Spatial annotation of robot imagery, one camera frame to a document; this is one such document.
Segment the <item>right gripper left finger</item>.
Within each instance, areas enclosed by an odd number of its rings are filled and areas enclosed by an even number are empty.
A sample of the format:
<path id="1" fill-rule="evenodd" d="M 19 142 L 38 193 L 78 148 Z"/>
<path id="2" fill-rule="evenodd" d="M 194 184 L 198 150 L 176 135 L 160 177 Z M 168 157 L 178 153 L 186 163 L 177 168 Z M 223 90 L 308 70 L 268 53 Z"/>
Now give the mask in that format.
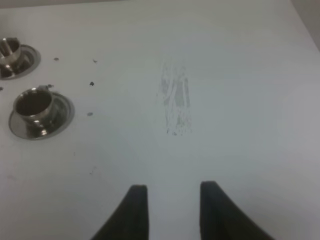
<path id="1" fill-rule="evenodd" d="M 93 240 L 148 240 L 149 206 L 146 185 L 132 185 Z"/>

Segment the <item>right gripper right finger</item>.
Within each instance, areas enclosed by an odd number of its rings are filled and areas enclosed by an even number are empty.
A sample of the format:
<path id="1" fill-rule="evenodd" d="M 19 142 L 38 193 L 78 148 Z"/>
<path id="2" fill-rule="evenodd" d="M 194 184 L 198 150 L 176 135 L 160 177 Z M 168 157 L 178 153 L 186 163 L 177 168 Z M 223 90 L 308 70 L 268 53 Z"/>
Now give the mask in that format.
<path id="1" fill-rule="evenodd" d="M 204 181 L 200 185 L 199 227 L 202 240 L 272 239 L 215 181 Z"/>

